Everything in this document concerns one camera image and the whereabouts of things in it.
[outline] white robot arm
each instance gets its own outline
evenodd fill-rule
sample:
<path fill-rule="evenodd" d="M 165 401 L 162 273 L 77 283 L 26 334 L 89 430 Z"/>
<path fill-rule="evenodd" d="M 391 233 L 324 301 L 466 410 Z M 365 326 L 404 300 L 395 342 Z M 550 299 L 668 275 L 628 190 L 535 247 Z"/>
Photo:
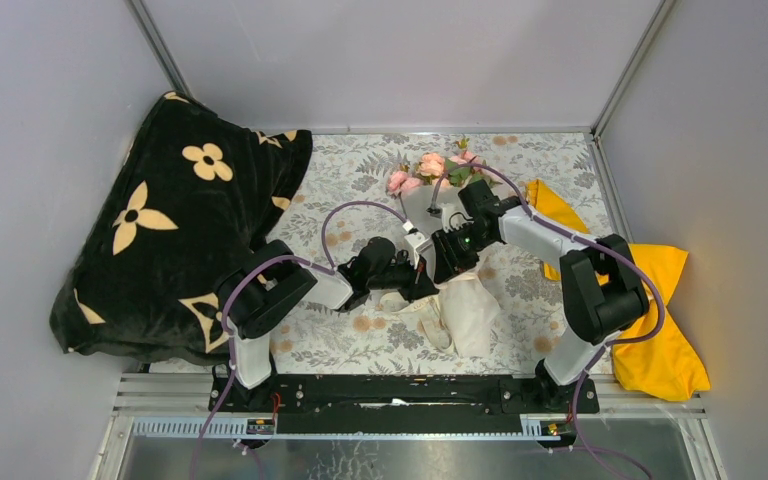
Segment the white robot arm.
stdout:
<path fill-rule="evenodd" d="M 436 293 L 434 284 L 475 267 L 478 253 L 488 245 L 506 243 L 534 254 L 561 272 L 567 330 L 552 353 L 538 364 L 535 374 L 544 384 L 544 401 L 551 403 L 559 397 L 568 397 L 568 387 L 605 342 L 615 339 L 647 312 L 649 302 L 640 279 L 616 260 L 550 228 L 559 226 L 553 220 L 537 212 L 526 214 L 518 198 L 500 200 L 485 182 L 470 184 L 459 192 L 459 198 L 470 218 L 456 228 L 438 230 L 428 239 L 407 222 L 404 228 L 408 250 L 397 253 L 389 240 L 373 238 L 356 257 L 340 265 L 337 275 L 333 276 L 294 266 L 293 275 L 300 276 L 299 271 L 306 275 L 309 285 L 306 289 L 296 287 L 288 290 L 291 294 L 270 290 L 261 295 L 262 303 L 269 308 L 244 305 L 238 309 L 239 314 L 251 316 L 264 311 L 269 319 L 261 323 L 274 327 L 302 298 L 338 311 L 361 305 L 374 289 L 398 289 L 406 300 L 416 300 Z M 577 236 L 631 259 L 628 244 L 618 235 L 602 239 L 584 234 Z M 434 270 L 428 271 L 420 254 L 428 251 L 432 244 Z M 284 253 L 283 250 L 271 254 L 280 253 Z M 597 274 L 604 276 L 601 284 Z M 293 286 L 293 282 L 283 283 Z M 283 308 L 268 305 L 270 300 L 266 297 L 270 294 Z M 246 388 L 257 386 L 271 374 L 269 329 L 254 332 L 260 334 L 257 337 L 252 332 L 244 332 L 240 337 L 235 335 L 232 348 L 236 349 L 238 359 L 245 359 L 245 368 L 238 369 L 236 374 Z"/>

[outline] gray floral pattern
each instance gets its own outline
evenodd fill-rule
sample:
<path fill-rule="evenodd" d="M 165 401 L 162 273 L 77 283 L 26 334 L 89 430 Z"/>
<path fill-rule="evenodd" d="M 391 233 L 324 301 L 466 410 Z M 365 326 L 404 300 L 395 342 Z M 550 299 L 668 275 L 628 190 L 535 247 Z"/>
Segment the gray floral pattern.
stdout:
<path fill-rule="evenodd" d="M 401 210 L 386 195 L 387 179 L 400 163 L 422 154 L 457 152 L 461 135 L 322 135 L 301 188 L 270 237 L 297 255 L 327 265 L 319 229 L 334 207 L 371 200 Z M 602 192 L 582 134 L 470 135 L 470 150 L 508 175 L 520 188 L 543 180 L 564 198 L 596 235 L 611 232 Z M 509 187 L 494 188 L 500 196 Z M 335 262 L 350 259 L 371 236 L 399 238 L 399 222 L 375 208 L 353 207 L 329 225 L 327 243 Z M 278 370 L 316 374 L 528 374 L 557 344 L 566 325 L 561 288 L 546 280 L 540 262 L 517 248 L 493 245 L 482 253 L 484 286 L 499 301 L 502 315 L 491 331 L 488 357 L 461 358 L 435 349 L 421 327 L 378 307 L 381 294 L 348 314 L 302 303 L 272 332 Z M 594 369 L 610 373 L 603 358 Z M 183 361 L 154 364 L 155 372 L 201 372 Z"/>

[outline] black velvet pillow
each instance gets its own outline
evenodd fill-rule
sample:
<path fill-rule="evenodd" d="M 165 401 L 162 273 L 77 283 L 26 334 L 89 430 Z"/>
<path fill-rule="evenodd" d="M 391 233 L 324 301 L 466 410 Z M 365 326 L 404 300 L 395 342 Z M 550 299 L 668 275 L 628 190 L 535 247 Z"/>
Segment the black velvet pillow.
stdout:
<path fill-rule="evenodd" d="M 265 243 L 311 150 L 309 131 L 267 137 L 164 95 L 55 299 L 50 325 L 63 350 L 227 359 L 213 288 Z"/>

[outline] cable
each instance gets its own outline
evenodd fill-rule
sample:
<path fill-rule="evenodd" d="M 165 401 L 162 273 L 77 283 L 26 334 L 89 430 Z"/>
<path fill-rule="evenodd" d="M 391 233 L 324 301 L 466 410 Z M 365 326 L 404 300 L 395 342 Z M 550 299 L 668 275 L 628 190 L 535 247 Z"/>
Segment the cable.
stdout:
<path fill-rule="evenodd" d="M 190 460 L 190 480 L 196 480 L 196 467 L 198 465 L 199 456 L 201 455 L 201 448 L 204 442 L 204 435 L 205 433 L 207 433 L 207 428 L 210 425 L 210 422 L 213 421 L 213 417 L 216 416 L 216 412 L 218 412 L 222 404 L 225 403 L 225 399 L 228 397 L 228 393 L 231 391 L 231 387 L 234 385 L 234 376 L 237 369 L 237 352 L 234 349 L 234 333 L 231 331 L 231 327 L 228 326 L 228 314 L 231 311 L 231 305 L 233 305 L 234 301 L 237 300 L 237 297 L 240 295 L 240 292 L 242 292 L 243 289 L 246 288 L 246 286 L 252 282 L 252 280 L 257 278 L 257 276 L 260 275 L 261 272 L 281 262 L 296 262 L 303 267 L 312 268 L 314 270 L 320 271 L 328 275 L 334 274 L 334 272 L 332 272 L 331 270 L 328 270 L 323 266 L 317 265 L 311 262 L 310 260 L 297 257 L 295 255 L 279 255 L 275 258 L 270 258 L 269 260 L 258 265 L 257 268 L 252 270 L 248 275 L 245 276 L 245 278 L 243 278 L 240 281 L 239 284 L 237 284 L 237 286 L 231 292 L 231 295 L 228 296 L 228 300 L 226 300 L 225 305 L 222 306 L 222 317 L 220 318 L 220 322 L 222 323 L 222 330 L 226 334 L 231 336 L 231 339 L 228 342 L 228 347 L 229 347 L 228 350 L 230 351 L 230 355 L 231 355 L 231 361 L 229 363 L 230 371 L 228 372 L 228 382 L 225 384 L 225 388 L 222 390 L 222 393 L 219 395 L 219 398 L 216 399 L 216 404 L 213 406 L 213 410 L 210 411 L 210 414 L 207 416 L 207 419 L 204 421 L 204 424 L 199 430 L 199 436 L 198 436 L 198 439 L 196 440 L 196 446 L 193 449 L 193 456 Z"/>
<path fill-rule="evenodd" d="M 666 306 L 664 305 L 664 299 L 661 297 L 661 293 L 658 291 L 658 288 L 655 286 L 655 283 L 652 281 L 652 279 L 650 279 L 649 276 L 646 275 L 646 273 L 643 272 L 643 270 L 640 269 L 640 267 L 635 265 L 633 261 L 625 258 L 623 255 L 619 254 L 618 252 L 615 252 L 615 251 L 613 251 L 613 250 L 611 250 L 611 249 L 609 249 L 609 248 L 607 248 L 605 246 L 602 246 L 602 245 L 600 245 L 600 244 L 598 244 L 598 243 L 596 243 L 596 242 L 594 242 L 594 241 L 592 241 L 590 239 L 578 236 L 578 234 L 576 232 L 572 231 L 572 230 L 569 230 L 569 229 L 564 228 L 562 226 L 556 225 L 556 224 L 554 224 L 552 222 L 549 222 L 549 221 L 545 220 L 541 216 L 535 215 L 534 212 L 531 210 L 531 208 L 529 208 L 528 202 L 526 202 L 525 197 L 523 197 L 522 192 L 520 191 L 519 187 L 517 187 L 517 185 L 513 181 L 511 181 L 511 179 L 506 177 L 503 173 L 499 172 L 498 170 L 496 170 L 494 168 L 488 167 L 487 165 L 482 165 L 480 163 L 471 163 L 470 162 L 470 163 L 464 163 L 464 164 L 461 164 L 461 165 L 457 166 L 457 168 L 463 168 L 463 167 L 472 167 L 472 168 L 477 168 L 479 170 L 487 170 L 488 172 L 495 174 L 497 177 L 499 177 L 505 183 L 507 183 L 508 186 L 513 188 L 514 193 L 516 193 L 517 197 L 519 197 L 520 204 L 522 206 L 523 211 L 525 211 L 525 214 L 528 215 L 529 218 L 534 220 L 539 225 L 542 225 L 542 226 L 548 228 L 549 230 L 551 230 L 551 231 L 553 231 L 553 232 L 555 232 L 555 233 L 557 233 L 557 234 L 559 234 L 559 235 L 561 235 L 561 236 L 563 236 L 565 238 L 568 238 L 568 239 L 572 240 L 573 242 L 581 243 L 582 245 L 586 245 L 588 247 L 591 247 L 591 248 L 597 250 L 600 253 L 603 253 L 605 255 L 610 256 L 611 258 L 613 258 L 616 261 L 620 262 L 624 266 L 628 267 L 631 271 L 634 272 L 635 275 L 640 277 L 640 280 L 642 280 L 643 283 L 645 283 L 647 287 L 649 287 L 649 291 L 652 293 L 652 296 L 654 297 L 655 304 L 657 305 L 657 308 L 658 308 L 658 321 L 655 323 L 655 327 L 652 328 L 652 331 L 650 331 L 649 333 L 647 333 L 645 335 L 641 335 L 639 337 L 625 338 L 625 339 L 616 339 L 616 340 L 613 340 L 613 341 L 610 341 L 610 342 L 606 342 L 605 346 L 603 346 L 602 348 L 599 349 L 599 351 L 596 353 L 596 355 L 594 355 L 593 359 L 590 360 L 590 362 L 587 364 L 587 367 L 585 367 L 584 371 L 581 373 L 581 376 L 579 377 L 578 382 L 576 383 L 575 394 L 574 394 L 573 400 L 572 400 L 572 421 L 573 421 L 573 426 L 575 426 L 576 431 L 578 432 L 578 437 L 581 439 L 581 443 L 584 446 L 584 449 L 587 450 L 590 453 L 590 455 L 593 457 L 593 459 L 596 460 L 599 463 L 599 465 L 601 465 L 603 468 L 605 468 L 605 470 L 613 473 L 614 475 L 616 475 L 619 478 L 630 480 L 630 477 L 627 477 L 627 476 L 619 473 L 618 471 L 616 471 L 615 469 L 610 467 L 608 464 L 606 464 L 604 461 L 602 461 L 602 459 L 599 458 L 599 456 L 597 455 L 598 452 L 596 450 L 596 447 L 591 447 L 587 443 L 587 440 L 584 438 L 584 436 L 581 434 L 581 432 L 578 430 L 578 395 L 581 392 L 581 386 L 584 384 L 584 380 L 587 377 L 587 374 L 589 373 L 590 369 L 593 367 L 593 365 L 596 364 L 596 362 L 599 361 L 600 358 L 602 358 L 602 355 L 605 353 L 605 347 L 611 347 L 611 346 L 614 346 L 614 345 L 623 345 L 623 344 L 645 342 L 646 340 L 651 339 L 652 337 L 657 335 L 658 332 L 661 331 L 661 328 L 663 328 L 663 326 L 664 326 L 664 320 L 666 318 L 666 312 L 667 312 Z M 449 173 L 450 173 L 449 170 L 446 169 L 446 171 L 443 172 L 443 175 L 441 175 L 440 178 L 437 179 L 437 184 L 434 186 L 434 194 L 431 196 L 431 206 L 430 206 L 429 210 L 431 210 L 431 209 L 435 209 L 436 210 L 437 209 L 437 195 L 440 192 L 440 185 L 442 185 L 444 178 L 448 178 L 449 177 Z M 625 454 L 622 454 L 621 452 L 614 452 L 613 450 L 609 450 L 609 449 L 600 449 L 600 450 L 605 450 L 605 451 L 608 451 L 608 452 L 612 452 L 611 454 L 612 455 L 616 455 L 616 456 L 625 456 Z M 643 467 L 643 468 L 641 468 L 641 470 L 650 479 L 653 478 L 652 477 L 652 473 L 648 469 Z"/>
<path fill-rule="evenodd" d="M 402 223 L 405 223 L 405 222 L 408 221 L 407 217 L 405 217 L 401 213 L 393 210 L 392 208 L 388 207 L 387 205 L 384 205 L 383 203 L 378 203 L 378 202 L 368 202 L 366 200 L 355 200 L 355 201 L 351 201 L 351 202 L 346 202 L 346 203 L 338 206 L 334 210 L 331 210 L 331 213 L 329 213 L 328 216 L 325 217 L 325 221 L 322 222 L 322 231 L 320 232 L 320 239 L 322 240 L 322 250 L 325 251 L 325 258 L 327 258 L 328 259 L 328 263 L 331 264 L 332 273 L 333 273 L 333 270 L 337 268 L 337 265 L 334 263 L 334 259 L 331 258 L 331 252 L 328 251 L 328 244 L 325 241 L 325 230 L 328 228 L 328 222 L 330 222 L 331 218 L 334 215 L 336 215 L 337 212 L 339 212 L 340 210 L 342 210 L 344 208 L 348 208 L 348 207 L 358 206 L 358 205 L 366 205 L 366 206 L 369 206 L 369 207 L 378 207 L 378 208 L 387 210 L 388 212 L 392 213 Z"/>
<path fill-rule="evenodd" d="M 281 394 L 278 392 L 270 395 L 272 398 L 272 429 L 274 431 L 277 426 L 275 425 L 275 416 L 278 415 L 278 409 L 281 408 Z"/>
<path fill-rule="evenodd" d="M 607 448 L 602 448 L 602 447 L 590 447 L 590 448 L 591 450 L 593 450 L 594 452 L 600 455 L 609 455 L 609 456 L 621 458 L 626 462 L 634 465 L 635 467 L 640 469 L 641 472 L 645 473 L 646 475 L 649 475 L 651 478 L 652 473 L 649 471 L 649 469 L 646 468 L 645 465 L 643 465 L 642 463 L 640 463 L 638 460 L 636 460 L 634 457 L 630 455 L 626 455 L 625 453 L 618 452 L 616 450 L 610 450 Z M 523 455 L 554 455 L 556 453 L 582 453 L 582 452 L 589 453 L 589 450 L 587 450 L 584 447 L 576 447 L 576 446 L 570 445 L 569 447 L 566 447 L 566 448 L 563 448 L 563 447 L 551 448 L 548 451 L 545 449 L 528 450 L 528 451 L 522 452 L 522 454 Z"/>
<path fill-rule="evenodd" d="M 263 466 L 263 462 L 260 460 L 260 455 L 257 454 L 257 452 L 250 448 L 248 445 L 241 443 L 237 444 L 239 440 L 234 442 L 234 448 L 240 448 L 243 451 L 243 455 L 251 452 L 252 457 L 254 457 L 255 463 L 257 463 L 257 478 L 260 480 L 266 479 L 266 468 Z"/>
<path fill-rule="evenodd" d="M 463 213 L 463 212 L 455 212 L 455 213 L 453 213 L 453 214 L 451 214 L 451 215 L 449 216 L 449 229 L 450 229 L 450 230 L 454 228 L 454 227 L 452 226 L 452 219 L 453 219 L 453 218 L 455 218 L 455 217 L 456 217 L 456 216 L 458 216 L 458 215 L 460 215 L 460 216 L 464 217 L 464 221 L 466 221 L 466 222 L 468 222 L 468 221 L 472 220 L 471 218 L 467 218 L 467 217 L 466 217 L 466 215 L 464 215 L 464 213 Z"/>

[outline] black mounting plate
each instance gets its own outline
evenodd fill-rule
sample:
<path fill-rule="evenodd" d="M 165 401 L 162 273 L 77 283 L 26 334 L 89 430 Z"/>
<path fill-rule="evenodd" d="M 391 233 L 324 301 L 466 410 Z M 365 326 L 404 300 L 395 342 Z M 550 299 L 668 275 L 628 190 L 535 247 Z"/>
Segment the black mounting plate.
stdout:
<path fill-rule="evenodd" d="M 213 389 L 221 392 L 226 382 L 215 376 Z M 533 378 L 510 375 L 282 374 L 252 390 L 235 384 L 219 411 L 271 414 L 277 393 L 278 433 L 515 433 L 520 414 L 569 411 L 569 402 L 543 406 L 533 396 L 537 387 Z M 215 402 L 211 398 L 211 409 Z M 408 405 L 392 406 L 402 402 Z M 599 412 L 590 379 L 578 412 Z"/>

